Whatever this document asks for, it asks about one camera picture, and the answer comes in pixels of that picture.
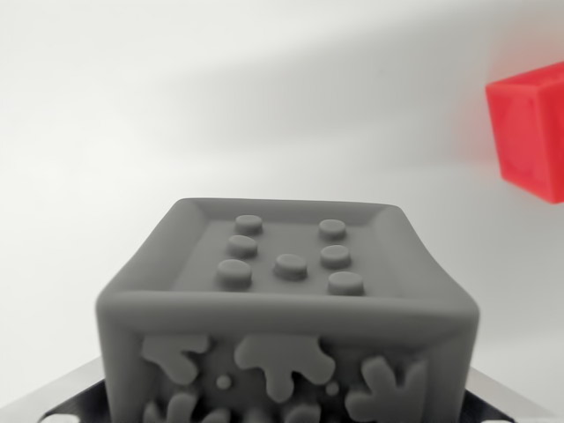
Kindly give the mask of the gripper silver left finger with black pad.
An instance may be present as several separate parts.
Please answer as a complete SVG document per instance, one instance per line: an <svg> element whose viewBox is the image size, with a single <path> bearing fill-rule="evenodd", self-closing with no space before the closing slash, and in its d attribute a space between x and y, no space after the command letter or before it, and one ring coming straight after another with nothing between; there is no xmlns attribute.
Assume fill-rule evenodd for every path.
<svg viewBox="0 0 564 423"><path fill-rule="evenodd" d="M1 409L2 422L40 422L55 413L109 422L101 358L96 358Z"/></svg>

